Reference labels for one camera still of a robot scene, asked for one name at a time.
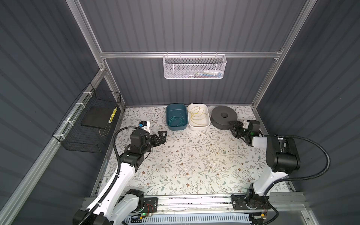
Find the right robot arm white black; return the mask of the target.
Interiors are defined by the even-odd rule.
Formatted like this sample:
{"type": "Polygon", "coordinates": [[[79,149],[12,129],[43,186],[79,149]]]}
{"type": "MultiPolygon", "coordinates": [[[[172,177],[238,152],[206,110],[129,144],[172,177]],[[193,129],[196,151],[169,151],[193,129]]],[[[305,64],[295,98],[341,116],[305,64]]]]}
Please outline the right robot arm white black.
{"type": "Polygon", "coordinates": [[[266,150],[266,165],[260,178],[252,183],[243,196],[231,195],[234,210],[270,209],[269,195],[271,189],[280,182],[306,181],[324,175],[330,168],[331,158],[328,152],[318,143],[308,138],[294,135],[260,137],[260,122],[248,120],[246,123],[230,121],[230,131],[235,138],[241,139],[250,147],[266,150]],[[309,142],[319,148],[325,155],[326,164],[320,172],[300,178],[287,178],[301,166],[300,156],[295,139],[309,142]]]}

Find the teal plastic tray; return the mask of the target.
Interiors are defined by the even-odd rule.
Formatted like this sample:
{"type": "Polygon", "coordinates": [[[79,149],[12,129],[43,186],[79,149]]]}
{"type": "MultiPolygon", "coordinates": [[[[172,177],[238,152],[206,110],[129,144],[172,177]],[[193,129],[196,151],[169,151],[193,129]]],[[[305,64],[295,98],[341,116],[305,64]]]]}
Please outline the teal plastic tray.
{"type": "Polygon", "coordinates": [[[188,111],[184,104],[170,104],[166,107],[166,124],[171,131],[184,130],[188,125],[188,111]]]}

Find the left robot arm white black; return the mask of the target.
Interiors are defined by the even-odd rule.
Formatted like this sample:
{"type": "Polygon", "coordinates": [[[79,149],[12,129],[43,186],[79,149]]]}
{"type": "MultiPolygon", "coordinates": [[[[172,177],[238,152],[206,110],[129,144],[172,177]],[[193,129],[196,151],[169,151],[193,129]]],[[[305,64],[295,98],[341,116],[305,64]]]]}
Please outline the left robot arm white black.
{"type": "Polygon", "coordinates": [[[130,213],[144,208],[144,192],[131,189],[123,198],[121,194],[152,148],[166,143],[167,131],[151,134],[149,127],[142,125],[131,129],[130,143],[124,152],[115,151],[117,167],[111,179],[86,210],[75,213],[74,225],[124,225],[130,213]]]}

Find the white plastic tray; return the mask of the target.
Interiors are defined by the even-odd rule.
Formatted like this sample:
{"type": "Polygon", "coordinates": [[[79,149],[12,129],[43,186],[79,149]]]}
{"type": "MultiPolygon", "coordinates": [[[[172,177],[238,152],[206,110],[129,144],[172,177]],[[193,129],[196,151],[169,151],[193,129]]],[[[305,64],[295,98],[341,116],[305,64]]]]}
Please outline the white plastic tray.
{"type": "Polygon", "coordinates": [[[210,124],[210,114],[205,104],[190,104],[187,107],[188,124],[193,131],[206,130],[210,124]]]}

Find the grey foam spool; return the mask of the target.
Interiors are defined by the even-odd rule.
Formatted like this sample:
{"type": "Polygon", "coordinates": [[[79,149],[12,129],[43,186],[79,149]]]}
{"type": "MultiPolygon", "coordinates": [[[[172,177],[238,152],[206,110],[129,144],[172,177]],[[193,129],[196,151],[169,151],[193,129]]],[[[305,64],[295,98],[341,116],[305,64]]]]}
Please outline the grey foam spool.
{"type": "Polygon", "coordinates": [[[217,106],[211,112],[212,125],[220,130],[229,130],[238,116],[235,110],[227,106],[217,106]]]}

